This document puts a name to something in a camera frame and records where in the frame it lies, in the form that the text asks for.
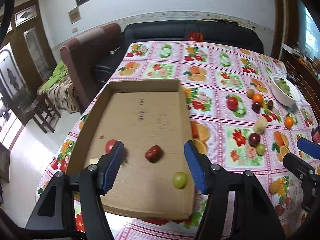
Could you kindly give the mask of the orange tangerine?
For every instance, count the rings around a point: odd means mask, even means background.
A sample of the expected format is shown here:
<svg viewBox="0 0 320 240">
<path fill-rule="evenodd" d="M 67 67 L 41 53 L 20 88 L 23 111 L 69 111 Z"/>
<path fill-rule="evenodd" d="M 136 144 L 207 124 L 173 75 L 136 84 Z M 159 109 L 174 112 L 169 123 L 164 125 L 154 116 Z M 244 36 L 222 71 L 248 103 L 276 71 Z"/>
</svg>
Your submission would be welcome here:
<svg viewBox="0 0 320 240">
<path fill-rule="evenodd" d="M 291 129 L 294 125 L 294 120 L 291 116 L 286 116 L 285 121 L 284 121 L 285 127 L 287 129 Z"/>
<path fill-rule="evenodd" d="M 263 96 L 259 93 L 255 93 L 253 95 L 253 98 L 252 98 L 253 102 L 257 102 L 259 103 L 259 105 L 262 105 L 264 100 L 263 100 Z"/>
</svg>

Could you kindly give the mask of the red tomato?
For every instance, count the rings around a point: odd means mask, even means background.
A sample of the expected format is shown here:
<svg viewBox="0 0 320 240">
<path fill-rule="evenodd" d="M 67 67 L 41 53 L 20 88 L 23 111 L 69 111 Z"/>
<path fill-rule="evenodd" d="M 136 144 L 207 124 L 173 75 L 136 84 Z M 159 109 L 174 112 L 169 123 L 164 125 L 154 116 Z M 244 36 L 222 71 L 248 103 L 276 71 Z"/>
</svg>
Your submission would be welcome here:
<svg viewBox="0 0 320 240">
<path fill-rule="evenodd" d="M 109 140 L 106 144 L 105 144 L 105 153 L 109 154 L 114 146 L 114 144 L 116 143 L 115 139 L 111 139 Z"/>
<path fill-rule="evenodd" d="M 227 107 L 231 111 L 236 111 L 238 109 L 238 100 L 234 96 L 229 96 L 227 99 Z"/>
</svg>

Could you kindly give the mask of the green grape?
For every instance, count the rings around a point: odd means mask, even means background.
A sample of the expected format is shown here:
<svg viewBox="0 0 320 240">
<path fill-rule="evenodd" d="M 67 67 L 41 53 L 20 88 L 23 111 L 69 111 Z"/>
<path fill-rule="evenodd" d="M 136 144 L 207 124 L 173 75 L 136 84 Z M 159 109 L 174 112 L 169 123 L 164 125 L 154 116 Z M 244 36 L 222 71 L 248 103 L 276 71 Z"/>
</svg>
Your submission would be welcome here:
<svg viewBox="0 0 320 240">
<path fill-rule="evenodd" d="M 257 155 L 264 156 L 266 147 L 264 144 L 258 144 L 255 148 Z"/>
<path fill-rule="evenodd" d="M 187 184 L 188 176 L 184 172 L 176 172 L 172 176 L 172 184 L 177 189 L 182 189 Z"/>
</svg>

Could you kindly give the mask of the red jujube date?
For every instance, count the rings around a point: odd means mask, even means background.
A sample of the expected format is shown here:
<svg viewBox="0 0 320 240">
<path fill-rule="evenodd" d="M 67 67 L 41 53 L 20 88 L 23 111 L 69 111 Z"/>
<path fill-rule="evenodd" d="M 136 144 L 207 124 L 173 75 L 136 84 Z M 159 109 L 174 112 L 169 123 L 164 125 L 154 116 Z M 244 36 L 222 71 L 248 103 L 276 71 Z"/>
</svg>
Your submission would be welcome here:
<svg viewBox="0 0 320 240">
<path fill-rule="evenodd" d="M 163 151 L 158 145 L 152 146 L 145 153 L 145 158 L 151 163 L 155 163 L 159 161 L 159 159 L 161 159 L 162 156 L 163 156 Z"/>
</svg>

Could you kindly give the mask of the dark red plum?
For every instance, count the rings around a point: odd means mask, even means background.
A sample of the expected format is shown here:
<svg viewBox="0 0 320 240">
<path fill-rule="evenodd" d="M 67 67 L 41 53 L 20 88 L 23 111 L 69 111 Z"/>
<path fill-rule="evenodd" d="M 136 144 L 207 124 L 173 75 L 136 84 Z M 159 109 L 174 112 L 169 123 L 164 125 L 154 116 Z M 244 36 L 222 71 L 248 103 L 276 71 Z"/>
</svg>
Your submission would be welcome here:
<svg viewBox="0 0 320 240">
<path fill-rule="evenodd" d="M 260 113 L 260 109 L 261 109 L 261 105 L 259 102 L 253 102 L 252 103 L 252 110 L 255 112 L 255 113 Z"/>
</svg>

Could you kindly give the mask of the brown kiwi longan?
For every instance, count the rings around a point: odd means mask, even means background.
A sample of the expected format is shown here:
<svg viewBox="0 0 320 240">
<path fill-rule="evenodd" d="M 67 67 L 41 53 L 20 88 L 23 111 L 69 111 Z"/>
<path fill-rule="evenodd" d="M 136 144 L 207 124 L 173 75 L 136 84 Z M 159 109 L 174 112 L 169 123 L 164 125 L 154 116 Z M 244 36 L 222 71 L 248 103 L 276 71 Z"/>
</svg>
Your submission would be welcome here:
<svg viewBox="0 0 320 240">
<path fill-rule="evenodd" d="M 253 96 L 255 95 L 255 91 L 252 89 L 247 90 L 247 97 L 250 99 L 253 99 Z"/>
</svg>

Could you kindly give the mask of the pale cake cube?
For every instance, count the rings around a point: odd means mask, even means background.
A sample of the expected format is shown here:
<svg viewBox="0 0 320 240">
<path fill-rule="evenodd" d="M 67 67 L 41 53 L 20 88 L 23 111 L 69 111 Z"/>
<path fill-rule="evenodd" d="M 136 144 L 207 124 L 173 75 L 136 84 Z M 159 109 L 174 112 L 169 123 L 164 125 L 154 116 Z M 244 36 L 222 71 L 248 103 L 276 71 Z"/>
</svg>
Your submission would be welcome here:
<svg viewBox="0 0 320 240">
<path fill-rule="evenodd" d="M 97 165 L 99 158 L 89 159 L 89 165 Z"/>
</svg>

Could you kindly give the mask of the red bottle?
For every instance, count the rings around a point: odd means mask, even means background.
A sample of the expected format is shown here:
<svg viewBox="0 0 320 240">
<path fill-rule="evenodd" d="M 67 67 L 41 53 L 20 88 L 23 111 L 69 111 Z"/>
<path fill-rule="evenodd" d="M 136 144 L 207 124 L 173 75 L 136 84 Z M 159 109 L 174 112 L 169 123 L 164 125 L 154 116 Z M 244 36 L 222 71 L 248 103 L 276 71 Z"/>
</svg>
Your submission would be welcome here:
<svg viewBox="0 0 320 240">
<path fill-rule="evenodd" d="M 312 141 L 315 144 L 320 144 L 320 127 L 317 126 L 311 130 Z"/>
</svg>

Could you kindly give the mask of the yellow-brown fruit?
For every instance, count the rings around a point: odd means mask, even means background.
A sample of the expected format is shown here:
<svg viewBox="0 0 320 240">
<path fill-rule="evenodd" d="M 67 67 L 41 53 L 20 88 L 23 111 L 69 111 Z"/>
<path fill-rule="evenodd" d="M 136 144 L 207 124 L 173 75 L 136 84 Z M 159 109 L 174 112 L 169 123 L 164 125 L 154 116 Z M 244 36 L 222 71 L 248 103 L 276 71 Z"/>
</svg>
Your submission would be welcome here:
<svg viewBox="0 0 320 240">
<path fill-rule="evenodd" d="M 275 180 L 269 185 L 268 189 L 270 194 L 274 195 L 279 192 L 280 188 L 281 188 L 281 183 L 278 180 Z"/>
</svg>

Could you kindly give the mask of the white bowl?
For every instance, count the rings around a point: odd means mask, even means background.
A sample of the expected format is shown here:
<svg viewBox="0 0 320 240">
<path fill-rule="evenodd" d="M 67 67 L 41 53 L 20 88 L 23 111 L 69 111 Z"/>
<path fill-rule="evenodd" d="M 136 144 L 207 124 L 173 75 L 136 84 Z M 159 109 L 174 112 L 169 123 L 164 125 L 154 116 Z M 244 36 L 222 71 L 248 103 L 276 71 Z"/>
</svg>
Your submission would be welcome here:
<svg viewBox="0 0 320 240">
<path fill-rule="evenodd" d="M 279 101 L 282 105 L 291 107 L 301 100 L 299 90 L 288 79 L 276 73 L 271 74 L 270 78 L 272 81 L 272 84 L 271 84 L 272 94 L 276 98 L 276 100 Z M 278 78 L 283 78 L 286 81 L 286 83 L 290 87 L 291 95 L 293 96 L 293 98 L 290 98 L 282 90 L 279 89 L 279 87 L 276 85 L 274 81 L 275 79 L 278 79 Z"/>
</svg>

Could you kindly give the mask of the patterned seat cover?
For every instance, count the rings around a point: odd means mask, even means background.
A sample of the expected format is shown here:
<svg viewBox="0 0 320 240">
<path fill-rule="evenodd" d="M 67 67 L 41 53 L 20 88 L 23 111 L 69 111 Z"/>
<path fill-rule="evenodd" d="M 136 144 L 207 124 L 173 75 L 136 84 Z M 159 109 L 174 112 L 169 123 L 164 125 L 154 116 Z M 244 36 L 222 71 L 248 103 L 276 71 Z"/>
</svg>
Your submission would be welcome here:
<svg viewBox="0 0 320 240">
<path fill-rule="evenodd" d="M 80 110 L 78 96 L 68 74 L 45 93 L 57 109 L 64 109 L 69 113 L 76 113 Z"/>
</svg>

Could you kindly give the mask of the green blanket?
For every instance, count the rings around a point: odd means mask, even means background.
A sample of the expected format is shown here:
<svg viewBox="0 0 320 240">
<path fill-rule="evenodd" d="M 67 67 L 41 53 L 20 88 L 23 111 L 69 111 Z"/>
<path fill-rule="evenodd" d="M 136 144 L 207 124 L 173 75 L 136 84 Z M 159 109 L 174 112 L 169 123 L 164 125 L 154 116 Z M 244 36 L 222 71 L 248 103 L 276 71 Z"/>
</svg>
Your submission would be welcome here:
<svg viewBox="0 0 320 240">
<path fill-rule="evenodd" d="M 60 61 L 53 70 L 52 75 L 49 77 L 49 79 L 45 81 L 44 84 L 42 84 L 38 89 L 37 94 L 41 95 L 42 93 L 49 91 L 51 87 L 53 87 L 53 85 L 61 81 L 67 74 L 67 66 L 63 61 Z"/>
</svg>

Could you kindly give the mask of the wooden glass door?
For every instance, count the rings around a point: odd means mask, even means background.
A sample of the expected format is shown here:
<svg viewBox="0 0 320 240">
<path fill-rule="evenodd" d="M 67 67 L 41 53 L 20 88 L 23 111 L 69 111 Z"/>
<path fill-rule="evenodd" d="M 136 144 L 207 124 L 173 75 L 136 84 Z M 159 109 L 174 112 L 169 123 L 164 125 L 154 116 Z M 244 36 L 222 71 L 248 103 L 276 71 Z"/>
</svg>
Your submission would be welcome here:
<svg viewBox="0 0 320 240">
<path fill-rule="evenodd" d="M 1 97 L 22 124 L 29 121 L 28 108 L 55 67 L 39 0 L 15 7 L 1 45 Z"/>
</svg>

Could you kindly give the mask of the red bag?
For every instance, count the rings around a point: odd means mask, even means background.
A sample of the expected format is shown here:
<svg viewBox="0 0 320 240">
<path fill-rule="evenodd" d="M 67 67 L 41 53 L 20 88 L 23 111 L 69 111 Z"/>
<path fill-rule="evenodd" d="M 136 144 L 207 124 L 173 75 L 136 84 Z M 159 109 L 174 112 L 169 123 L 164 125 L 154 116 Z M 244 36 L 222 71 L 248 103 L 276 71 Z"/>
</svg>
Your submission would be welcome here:
<svg viewBox="0 0 320 240">
<path fill-rule="evenodd" d="M 193 42 L 203 42 L 204 38 L 201 33 L 190 32 L 188 35 L 188 40 Z"/>
</svg>

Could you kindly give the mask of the small wall plaque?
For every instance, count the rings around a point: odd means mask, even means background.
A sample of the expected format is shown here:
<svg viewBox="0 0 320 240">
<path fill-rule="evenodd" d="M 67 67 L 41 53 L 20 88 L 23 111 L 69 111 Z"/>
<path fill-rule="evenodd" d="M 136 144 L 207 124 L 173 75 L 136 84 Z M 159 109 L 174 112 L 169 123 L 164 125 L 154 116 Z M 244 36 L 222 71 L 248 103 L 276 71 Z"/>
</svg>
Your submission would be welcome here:
<svg viewBox="0 0 320 240">
<path fill-rule="evenodd" d="M 71 24 L 74 24 L 75 22 L 78 22 L 79 20 L 81 20 L 79 7 L 75 7 L 74 9 L 69 11 L 68 16 Z"/>
</svg>

